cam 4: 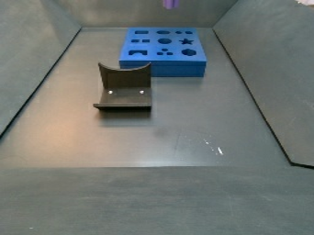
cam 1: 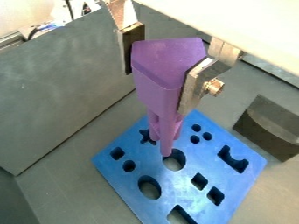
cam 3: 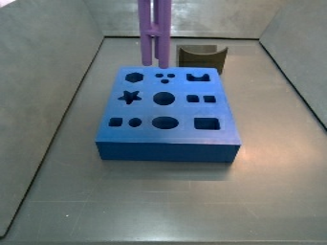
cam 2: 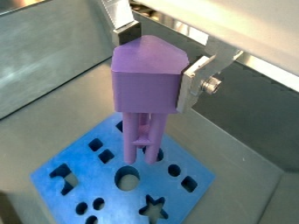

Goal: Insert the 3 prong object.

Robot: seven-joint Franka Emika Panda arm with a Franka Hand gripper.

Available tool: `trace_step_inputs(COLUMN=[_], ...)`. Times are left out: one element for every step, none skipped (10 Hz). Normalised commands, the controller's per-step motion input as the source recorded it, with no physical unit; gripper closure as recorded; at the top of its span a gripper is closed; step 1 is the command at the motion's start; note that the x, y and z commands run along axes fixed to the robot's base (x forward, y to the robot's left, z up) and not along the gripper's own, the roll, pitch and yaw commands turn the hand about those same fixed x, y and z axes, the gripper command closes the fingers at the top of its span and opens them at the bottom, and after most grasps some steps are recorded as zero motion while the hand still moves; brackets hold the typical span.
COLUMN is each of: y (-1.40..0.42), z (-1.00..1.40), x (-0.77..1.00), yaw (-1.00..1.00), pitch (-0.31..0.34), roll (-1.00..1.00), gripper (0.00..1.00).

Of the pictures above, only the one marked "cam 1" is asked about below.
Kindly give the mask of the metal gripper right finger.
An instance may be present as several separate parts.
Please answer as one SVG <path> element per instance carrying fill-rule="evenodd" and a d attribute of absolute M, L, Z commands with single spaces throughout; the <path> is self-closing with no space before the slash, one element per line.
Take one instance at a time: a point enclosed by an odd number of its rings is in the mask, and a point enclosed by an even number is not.
<path fill-rule="evenodd" d="M 210 42 L 209 55 L 187 70 L 178 104 L 178 112 L 187 115 L 206 94 L 218 96 L 225 83 L 218 76 L 226 73 L 242 58 L 243 52 L 218 38 Z"/>

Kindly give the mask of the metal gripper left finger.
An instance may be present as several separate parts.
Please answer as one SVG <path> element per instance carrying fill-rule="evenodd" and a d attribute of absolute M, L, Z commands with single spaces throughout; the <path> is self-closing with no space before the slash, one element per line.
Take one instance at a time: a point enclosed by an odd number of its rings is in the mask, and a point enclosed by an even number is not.
<path fill-rule="evenodd" d="M 133 44 L 146 39 L 146 25 L 138 21 L 133 0 L 105 0 L 105 2 L 117 24 L 122 71 L 130 75 Z"/>

